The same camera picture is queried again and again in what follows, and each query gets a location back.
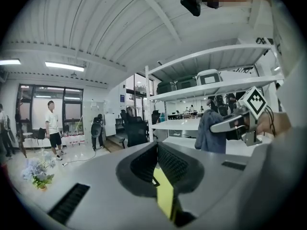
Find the tile floor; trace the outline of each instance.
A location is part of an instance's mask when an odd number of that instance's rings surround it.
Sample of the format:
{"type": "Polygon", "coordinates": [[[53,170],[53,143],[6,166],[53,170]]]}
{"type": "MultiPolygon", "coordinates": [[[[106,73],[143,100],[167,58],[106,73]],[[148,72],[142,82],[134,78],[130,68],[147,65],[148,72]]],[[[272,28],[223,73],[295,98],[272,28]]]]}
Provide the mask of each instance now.
{"type": "MultiPolygon", "coordinates": [[[[76,160],[87,160],[92,158],[95,153],[91,146],[86,145],[79,145],[74,147],[67,147],[64,148],[66,155],[62,155],[63,160],[57,161],[57,165],[54,168],[48,168],[48,174],[54,174],[52,184],[49,184],[47,187],[51,188],[53,185],[56,184],[57,181],[69,176],[70,172],[73,171],[76,167],[80,166],[84,163],[84,161],[76,161],[76,160]],[[68,163],[65,167],[62,166],[63,163],[76,161],[72,163],[68,163]]],[[[96,157],[103,156],[109,154],[108,150],[104,149],[97,149],[96,150],[96,157]]],[[[4,157],[2,154],[1,163],[6,162],[7,169],[9,172],[10,180],[13,186],[24,196],[28,197],[29,199],[33,200],[36,203],[36,200],[44,193],[43,191],[36,189],[30,182],[27,182],[22,179],[21,172],[25,168],[26,158],[24,155],[17,151],[15,155],[12,155],[11,159],[4,157]]],[[[40,156],[40,150],[27,150],[27,157],[33,158],[40,156]]]]}

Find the black slot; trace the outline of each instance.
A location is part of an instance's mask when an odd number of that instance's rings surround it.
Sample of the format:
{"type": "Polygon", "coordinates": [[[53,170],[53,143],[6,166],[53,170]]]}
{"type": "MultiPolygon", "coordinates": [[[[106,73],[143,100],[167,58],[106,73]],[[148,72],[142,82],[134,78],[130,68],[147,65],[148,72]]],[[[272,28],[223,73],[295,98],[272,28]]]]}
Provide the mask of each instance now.
{"type": "Polygon", "coordinates": [[[240,171],[244,171],[246,167],[246,164],[236,163],[236,162],[231,162],[231,161],[224,161],[222,165],[229,167],[229,168],[236,169],[236,170],[240,170],[240,171]]]}
{"type": "Polygon", "coordinates": [[[65,225],[78,204],[90,189],[89,186],[77,183],[49,212],[49,215],[65,225]]]}

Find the blue jacket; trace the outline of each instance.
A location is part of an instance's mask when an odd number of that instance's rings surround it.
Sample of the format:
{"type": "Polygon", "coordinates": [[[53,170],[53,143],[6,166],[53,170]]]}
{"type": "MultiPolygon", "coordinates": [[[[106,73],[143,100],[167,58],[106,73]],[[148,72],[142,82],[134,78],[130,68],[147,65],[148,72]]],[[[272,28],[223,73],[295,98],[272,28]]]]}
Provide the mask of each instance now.
{"type": "Polygon", "coordinates": [[[223,121],[223,117],[214,110],[204,112],[198,126],[195,148],[198,150],[226,153],[226,133],[212,133],[210,126],[223,121]]]}

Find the ceiling light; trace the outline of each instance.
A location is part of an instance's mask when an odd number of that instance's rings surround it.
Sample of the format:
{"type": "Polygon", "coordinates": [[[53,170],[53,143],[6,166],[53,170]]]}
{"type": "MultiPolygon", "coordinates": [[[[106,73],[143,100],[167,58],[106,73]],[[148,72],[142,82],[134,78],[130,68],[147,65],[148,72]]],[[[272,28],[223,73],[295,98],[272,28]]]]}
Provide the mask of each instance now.
{"type": "Polygon", "coordinates": [[[54,88],[54,87],[48,87],[47,89],[48,89],[48,90],[64,90],[64,89],[62,89],[62,88],[54,88]]]}
{"type": "Polygon", "coordinates": [[[69,70],[75,70],[75,71],[84,71],[83,67],[77,67],[73,65],[67,65],[67,64],[61,64],[61,63],[54,63],[54,62],[45,62],[47,67],[56,67],[56,68],[63,68],[63,69],[69,69],[69,70]]]}
{"type": "Polygon", "coordinates": [[[80,90],[71,90],[71,89],[66,89],[66,91],[80,92],[80,90]]]}
{"type": "Polygon", "coordinates": [[[68,99],[68,100],[79,100],[80,98],[77,98],[77,97],[65,97],[65,99],[68,99]]]}
{"type": "Polygon", "coordinates": [[[0,60],[0,65],[21,65],[21,63],[18,59],[4,59],[0,60]]]}
{"type": "Polygon", "coordinates": [[[51,98],[51,96],[46,96],[46,95],[36,95],[35,97],[37,97],[37,98],[51,98]]]}

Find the white shelf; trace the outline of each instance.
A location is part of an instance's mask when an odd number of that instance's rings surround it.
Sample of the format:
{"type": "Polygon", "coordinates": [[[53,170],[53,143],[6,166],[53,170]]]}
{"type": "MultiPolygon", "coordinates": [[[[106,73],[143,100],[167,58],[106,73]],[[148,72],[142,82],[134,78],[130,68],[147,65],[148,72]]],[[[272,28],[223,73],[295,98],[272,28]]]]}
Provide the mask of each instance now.
{"type": "Polygon", "coordinates": [[[184,100],[199,96],[212,96],[219,94],[246,91],[253,86],[257,88],[268,85],[274,81],[282,80],[280,76],[254,77],[248,79],[237,79],[195,86],[187,89],[176,90],[168,93],[151,96],[149,100],[160,100],[164,102],[184,100]]]}
{"type": "Polygon", "coordinates": [[[241,44],[229,45],[203,50],[159,66],[148,74],[153,74],[162,81],[175,81],[185,77],[187,72],[191,75],[208,70],[218,71],[253,67],[258,59],[270,49],[270,45],[241,44]]]}
{"type": "Polygon", "coordinates": [[[200,118],[167,120],[152,125],[154,129],[198,130],[200,118]]]}
{"type": "MultiPolygon", "coordinates": [[[[250,146],[250,147],[248,147],[241,140],[226,140],[226,154],[250,157],[253,154],[253,151],[257,146],[262,145],[262,144],[269,144],[272,141],[271,139],[265,136],[257,136],[257,138],[262,140],[262,143],[258,145],[250,146]]],[[[195,149],[196,139],[169,136],[163,142],[172,143],[178,146],[195,149]]]]}

